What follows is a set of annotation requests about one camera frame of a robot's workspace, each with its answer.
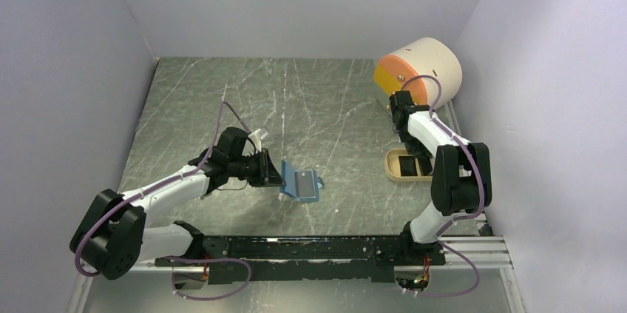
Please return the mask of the blue card holder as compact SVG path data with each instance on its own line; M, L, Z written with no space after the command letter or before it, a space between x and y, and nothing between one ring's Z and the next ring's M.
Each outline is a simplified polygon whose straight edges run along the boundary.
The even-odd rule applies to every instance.
M319 201L319 191L324 187L324 181L315 169L295 169L282 160L281 177L283 185L279 188L280 194L303 203Z

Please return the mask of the grey VIP credit card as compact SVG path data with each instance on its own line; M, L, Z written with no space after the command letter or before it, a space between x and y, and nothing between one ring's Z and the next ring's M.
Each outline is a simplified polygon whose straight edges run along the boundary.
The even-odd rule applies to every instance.
M296 194L301 201L319 200L319 182L315 170L296 171Z

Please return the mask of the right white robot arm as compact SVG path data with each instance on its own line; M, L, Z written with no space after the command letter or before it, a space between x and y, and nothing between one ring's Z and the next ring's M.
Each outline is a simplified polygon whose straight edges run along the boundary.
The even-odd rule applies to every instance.
M416 104L410 92L389 97L393 126L409 155L432 160L431 202L404 231L411 237L399 244L405 263L416 264L456 221L473 219L492 202L489 148L471 142L444 124L427 105Z

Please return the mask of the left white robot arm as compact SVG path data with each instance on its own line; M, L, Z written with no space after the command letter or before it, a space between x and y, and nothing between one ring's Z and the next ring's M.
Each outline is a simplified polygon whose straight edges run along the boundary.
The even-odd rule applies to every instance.
M138 189L99 192L70 241L75 267L87 277L115 280L137 262L181 260L193 266L208 255L204 234L185 221L152 221L187 201L204 199L229 179L251 187L280 187L285 180L270 155L244 129L226 128L217 143L176 173Z

